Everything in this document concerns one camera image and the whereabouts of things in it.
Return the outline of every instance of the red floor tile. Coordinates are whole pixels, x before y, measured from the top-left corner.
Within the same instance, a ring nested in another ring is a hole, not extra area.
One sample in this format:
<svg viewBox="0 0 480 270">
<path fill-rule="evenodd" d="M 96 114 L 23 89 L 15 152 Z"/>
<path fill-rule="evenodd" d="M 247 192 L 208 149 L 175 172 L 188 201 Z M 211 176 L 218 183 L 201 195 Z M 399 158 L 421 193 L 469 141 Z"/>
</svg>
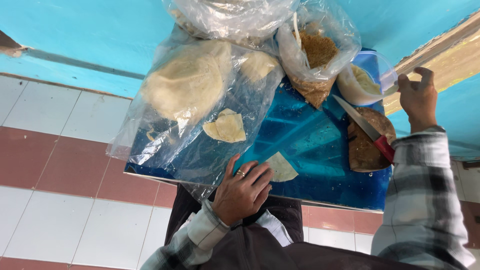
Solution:
<svg viewBox="0 0 480 270">
<path fill-rule="evenodd" d="M 160 183 L 160 186 L 158 187 L 158 193 L 156 194 L 155 206 L 172 208 L 176 196 L 176 186 Z"/>
<path fill-rule="evenodd" d="M 382 216 L 382 214 L 355 211 L 353 213 L 355 232 L 375 234 L 378 227 L 382 225 Z"/>
<path fill-rule="evenodd" d="M 153 205 L 158 181 L 123 173 L 125 161 L 111 158 L 97 198 Z"/>
<path fill-rule="evenodd" d="M 309 207 L 308 226 L 343 232 L 353 232 L 352 210 Z"/>
<path fill-rule="evenodd" d="M 304 206 L 304 205 L 301 206 L 301 217 L 303 221 L 303 226 L 307 226 L 307 227 L 308 227 L 308 217 L 309 217 L 308 209 L 309 208 L 310 207 L 308 206 Z"/>
<path fill-rule="evenodd" d="M 35 187 L 57 140 L 58 135 L 0 127 L 0 184 Z"/>
<path fill-rule="evenodd" d="M 70 270 L 120 270 L 120 269 L 89 266 L 89 265 L 72 265 L 72 266 L 70 266 Z"/>
<path fill-rule="evenodd" d="M 2 257 L 0 270 L 68 270 L 66 263 Z"/>
<path fill-rule="evenodd" d="M 37 189 L 95 197 L 109 157 L 107 144 L 60 136 Z"/>
</svg>

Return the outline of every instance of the knife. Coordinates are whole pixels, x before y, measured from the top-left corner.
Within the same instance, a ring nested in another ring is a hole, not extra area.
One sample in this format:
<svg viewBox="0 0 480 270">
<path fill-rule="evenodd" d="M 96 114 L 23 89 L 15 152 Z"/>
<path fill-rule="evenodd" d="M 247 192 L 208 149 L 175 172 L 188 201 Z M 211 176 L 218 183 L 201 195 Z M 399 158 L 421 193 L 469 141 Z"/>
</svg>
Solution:
<svg viewBox="0 0 480 270">
<path fill-rule="evenodd" d="M 348 102 L 344 101 L 336 95 L 332 95 L 335 100 L 342 106 L 342 108 L 350 115 L 350 117 L 365 131 L 365 133 L 372 139 L 373 144 L 380 150 L 380 152 L 393 164 L 393 157 L 395 150 L 388 144 L 387 137 L 381 135 L 368 121 L 359 114 Z"/>
</svg>

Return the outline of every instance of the shirt sleeve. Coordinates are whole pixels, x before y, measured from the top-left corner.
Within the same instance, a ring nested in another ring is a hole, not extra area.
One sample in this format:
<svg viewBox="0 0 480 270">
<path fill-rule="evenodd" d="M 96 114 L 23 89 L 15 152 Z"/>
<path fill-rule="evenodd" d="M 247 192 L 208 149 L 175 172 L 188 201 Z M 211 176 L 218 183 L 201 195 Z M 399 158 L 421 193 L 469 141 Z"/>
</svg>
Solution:
<svg viewBox="0 0 480 270">
<path fill-rule="evenodd" d="M 435 127 L 393 142 L 394 172 L 372 255 L 428 269 L 465 269 L 475 259 L 450 169 L 445 130 Z"/>
<path fill-rule="evenodd" d="M 140 269 L 196 269 L 210 259 L 213 247 L 228 230 L 206 200 L 192 221 L 173 235 L 169 245 L 157 249 Z"/>
</svg>

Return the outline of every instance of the person's left hand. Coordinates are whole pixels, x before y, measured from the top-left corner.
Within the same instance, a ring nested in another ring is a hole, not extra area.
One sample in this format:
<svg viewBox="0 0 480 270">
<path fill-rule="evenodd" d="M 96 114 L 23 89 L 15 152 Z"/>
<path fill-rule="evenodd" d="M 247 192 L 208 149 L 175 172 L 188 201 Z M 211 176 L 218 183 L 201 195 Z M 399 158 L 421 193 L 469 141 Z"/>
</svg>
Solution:
<svg viewBox="0 0 480 270">
<path fill-rule="evenodd" d="M 233 167 L 239 158 L 240 154 L 230 158 L 225 177 L 218 186 L 212 203 L 212 210 L 227 226 L 258 212 L 272 189 L 272 185 L 268 183 L 274 171 L 269 169 L 268 162 L 258 165 L 258 161 L 249 161 L 240 166 L 240 171 L 246 174 L 245 177 L 240 174 L 232 176 Z"/>
</svg>

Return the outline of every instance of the clear plastic container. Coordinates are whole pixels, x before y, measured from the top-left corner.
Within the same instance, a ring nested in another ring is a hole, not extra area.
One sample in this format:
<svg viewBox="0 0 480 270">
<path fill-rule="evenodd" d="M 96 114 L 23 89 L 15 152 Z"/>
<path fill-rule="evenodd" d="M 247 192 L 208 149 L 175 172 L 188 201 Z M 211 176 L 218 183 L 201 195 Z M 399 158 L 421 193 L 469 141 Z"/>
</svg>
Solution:
<svg viewBox="0 0 480 270">
<path fill-rule="evenodd" d="M 338 89 L 343 98 L 353 105 L 365 106 L 373 104 L 398 90 L 395 85 L 397 74 L 387 58 L 376 51 L 361 51 L 352 62 L 360 67 L 370 79 L 380 85 L 378 94 L 365 91 L 358 83 L 352 68 L 348 65 L 336 79 Z"/>
</svg>

